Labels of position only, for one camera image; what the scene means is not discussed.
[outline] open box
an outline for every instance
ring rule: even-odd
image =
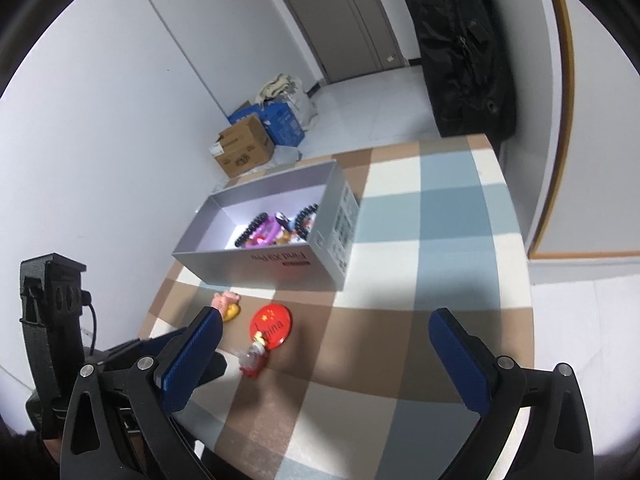
[[[318,212],[306,242],[236,248],[261,212],[289,218]],[[359,207],[334,160],[272,173],[210,195],[178,242],[174,257],[203,282],[220,287],[341,290]]]

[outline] table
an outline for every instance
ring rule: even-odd
[[[344,290],[231,288],[242,295],[242,312],[225,324],[219,346],[226,373],[197,388],[176,417],[255,479],[436,479],[477,415],[428,341],[430,313],[449,307],[494,354],[533,366],[529,275],[513,204],[485,136],[297,165],[330,158],[361,207]],[[188,324],[216,290],[174,264],[140,337]],[[244,378],[234,353],[248,347],[248,320],[271,301],[290,309],[292,333],[257,380]],[[518,420],[495,478],[525,424]]]

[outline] red badge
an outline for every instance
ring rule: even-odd
[[[262,307],[255,313],[249,325],[249,337],[254,340],[256,332],[262,332],[267,342],[267,350],[277,348],[291,332],[291,313],[289,309],[277,303]]]

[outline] gray door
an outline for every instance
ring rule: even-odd
[[[285,0],[329,83],[402,66],[379,0]]]

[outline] silver bolt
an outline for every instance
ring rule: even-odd
[[[500,368],[504,368],[505,370],[511,370],[513,368],[513,359],[507,357],[506,355],[498,357],[498,366]]]
[[[82,368],[80,368],[80,375],[82,375],[82,377],[88,377],[92,373],[94,373],[93,365],[84,365]]]
[[[560,363],[558,365],[558,371],[565,377],[569,377],[572,373],[574,373],[574,371],[571,370],[571,367],[565,363]]]
[[[149,356],[141,357],[138,360],[138,368],[141,370],[149,370],[154,365],[154,359]]]

